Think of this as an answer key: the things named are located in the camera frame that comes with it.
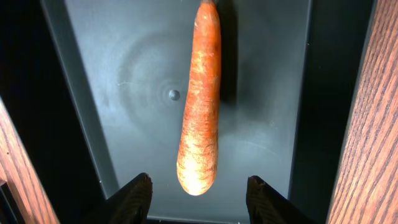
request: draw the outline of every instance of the small hole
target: small hole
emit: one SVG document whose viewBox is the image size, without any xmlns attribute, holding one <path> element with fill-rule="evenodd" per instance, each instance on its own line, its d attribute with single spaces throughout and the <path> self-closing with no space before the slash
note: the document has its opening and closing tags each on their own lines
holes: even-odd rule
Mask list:
<svg viewBox="0 0 398 224">
<path fill-rule="evenodd" d="M 170 90 L 169 91 L 169 98 L 171 100 L 179 100 L 180 99 L 180 92 L 178 90 Z"/>
</svg>

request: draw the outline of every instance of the orange carrot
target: orange carrot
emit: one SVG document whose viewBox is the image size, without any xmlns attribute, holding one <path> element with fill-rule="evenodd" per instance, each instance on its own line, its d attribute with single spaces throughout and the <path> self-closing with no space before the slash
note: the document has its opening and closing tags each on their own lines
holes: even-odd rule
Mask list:
<svg viewBox="0 0 398 224">
<path fill-rule="evenodd" d="M 221 81 L 220 21 L 215 3 L 202 0 L 193 31 L 190 79 L 177 176 L 190 195 L 205 193 L 216 179 Z"/>
</svg>

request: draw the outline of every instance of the wood grain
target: wood grain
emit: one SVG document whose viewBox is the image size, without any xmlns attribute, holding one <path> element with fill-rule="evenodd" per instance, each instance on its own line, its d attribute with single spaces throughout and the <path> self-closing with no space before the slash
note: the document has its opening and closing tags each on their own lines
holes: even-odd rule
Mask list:
<svg viewBox="0 0 398 224">
<path fill-rule="evenodd" d="M 0 99 L 0 179 L 6 180 L 26 223 L 58 223 Z"/>
<path fill-rule="evenodd" d="M 379 0 L 329 223 L 398 223 L 398 1 Z"/>
</svg>

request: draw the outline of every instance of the carrot skin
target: carrot skin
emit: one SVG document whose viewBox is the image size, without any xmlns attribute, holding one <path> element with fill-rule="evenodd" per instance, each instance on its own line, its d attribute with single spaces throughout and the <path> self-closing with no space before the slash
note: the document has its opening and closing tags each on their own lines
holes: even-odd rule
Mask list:
<svg viewBox="0 0 398 224">
<path fill-rule="evenodd" d="M 194 25 L 192 59 L 177 177 L 190 195 L 205 193 L 216 179 L 221 82 L 220 20 L 213 1 L 201 2 Z"/>
</svg>

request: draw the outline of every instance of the gray tray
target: gray tray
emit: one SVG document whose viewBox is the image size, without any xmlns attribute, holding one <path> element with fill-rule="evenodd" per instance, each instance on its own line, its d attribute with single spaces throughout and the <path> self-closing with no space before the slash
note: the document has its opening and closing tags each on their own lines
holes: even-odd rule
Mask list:
<svg viewBox="0 0 398 224">
<path fill-rule="evenodd" d="M 193 197 L 177 180 L 176 161 L 199 3 L 68 0 L 72 26 L 51 1 L 44 8 L 105 196 L 146 172 L 154 183 L 149 217 L 248 223 L 249 176 L 289 194 L 310 1 L 218 3 L 218 175 Z"/>
</svg>

